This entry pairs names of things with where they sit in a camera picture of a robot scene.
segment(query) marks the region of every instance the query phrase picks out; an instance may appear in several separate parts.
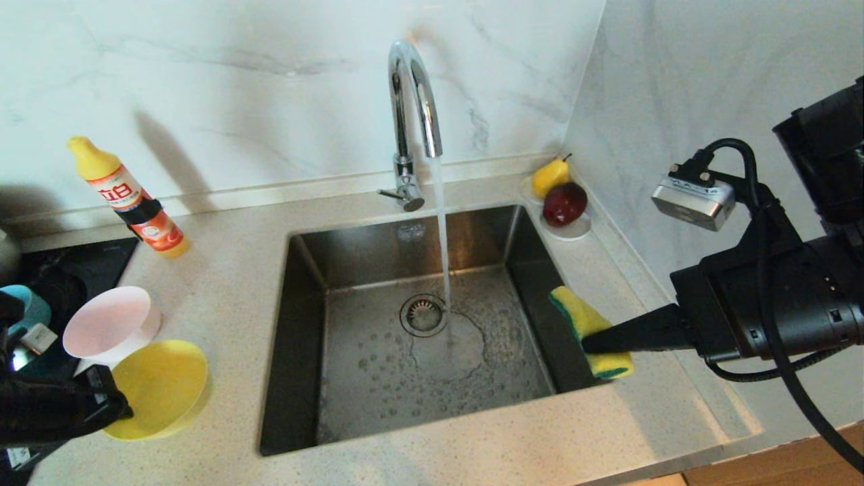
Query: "teal object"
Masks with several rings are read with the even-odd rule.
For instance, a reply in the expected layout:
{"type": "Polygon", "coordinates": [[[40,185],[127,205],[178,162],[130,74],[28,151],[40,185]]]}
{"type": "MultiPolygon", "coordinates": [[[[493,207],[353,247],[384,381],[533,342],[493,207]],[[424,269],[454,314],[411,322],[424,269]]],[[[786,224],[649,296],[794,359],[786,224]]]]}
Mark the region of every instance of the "teal object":
{"type": "Polygon", "coordinates": [[[7,285],[0,288],[0,292],[8,294],[24,302],[24,318],[9,327],[7,336],[17,332],[19,329],[31,330],[38,323],[46,326],[51,324],[51,308],[42,297],[36,295],[25,285],[7,285]]]}

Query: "yellow pear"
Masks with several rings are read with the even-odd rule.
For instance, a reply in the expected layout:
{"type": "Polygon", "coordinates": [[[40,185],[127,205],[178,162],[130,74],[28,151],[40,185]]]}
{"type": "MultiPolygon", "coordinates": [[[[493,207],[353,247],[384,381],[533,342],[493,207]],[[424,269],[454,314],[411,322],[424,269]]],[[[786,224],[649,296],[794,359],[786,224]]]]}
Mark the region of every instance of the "yellow pear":
{"type": "Polygon", "coordinates": [[[537,197],[544,199],[550,189],[569,180],[570,167],[567,165],[567,159],[572,155],[568,154],[565,158],[557,158],[534,173],[531,178],[531,187],[537,197]]]}

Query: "faucet handle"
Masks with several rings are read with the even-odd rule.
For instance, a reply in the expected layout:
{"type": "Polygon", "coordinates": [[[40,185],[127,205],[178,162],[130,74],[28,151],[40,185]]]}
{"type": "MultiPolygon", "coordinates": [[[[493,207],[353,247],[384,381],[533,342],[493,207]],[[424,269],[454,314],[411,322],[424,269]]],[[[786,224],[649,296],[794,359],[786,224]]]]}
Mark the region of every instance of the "faucet handle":
{"type": "Polygon", "coordinates": [[[379,189],[378,193],[396,199],[399,201],[399,205],[407,212],[417,211],[426,202],[420,195],[420,189],[416,185],[402,186],[395,193],[379,189]]]}
{"type": "Polygon", "coordinates": [[[393,192],[390,192],[390,191],[385,191],[385,190],[383,190],[383,189],[379,189],[379,190],[378,190],[378,193],[381,194],[381,195],[386,195],[387,197],[392,197],[393,199],[398,199],[399,201],[404,201],[404,200],[405,200],[405,198],[402,197],[401,195],[398,195],[398,194],[393,193],[393,192]]]}

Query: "sink basin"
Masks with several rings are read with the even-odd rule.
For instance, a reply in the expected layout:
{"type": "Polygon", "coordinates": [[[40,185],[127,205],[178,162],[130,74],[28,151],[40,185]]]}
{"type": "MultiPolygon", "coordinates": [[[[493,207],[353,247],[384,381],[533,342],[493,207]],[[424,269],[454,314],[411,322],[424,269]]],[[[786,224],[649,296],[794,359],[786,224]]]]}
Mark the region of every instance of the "sink basin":
{"type": "Polygon", "coordinates": [[[548,299],[562,284],[521,206],[289,238],[262,455],[603,383],[548,299]]]}

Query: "yellow bowl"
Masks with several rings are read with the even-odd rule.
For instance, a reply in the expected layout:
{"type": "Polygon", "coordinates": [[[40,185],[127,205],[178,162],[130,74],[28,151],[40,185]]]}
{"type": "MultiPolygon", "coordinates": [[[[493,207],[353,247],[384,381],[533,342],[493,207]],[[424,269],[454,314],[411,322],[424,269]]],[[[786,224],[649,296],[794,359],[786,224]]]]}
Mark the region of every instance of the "yellow bowl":
{"type": "Polygon", "coordinates": [[[105,428],[119,440],[163,438],[178,432],[192,423],[209,397],[207,358],[191,342],[154,342],[111,372],[135,413],[105,428]]]}

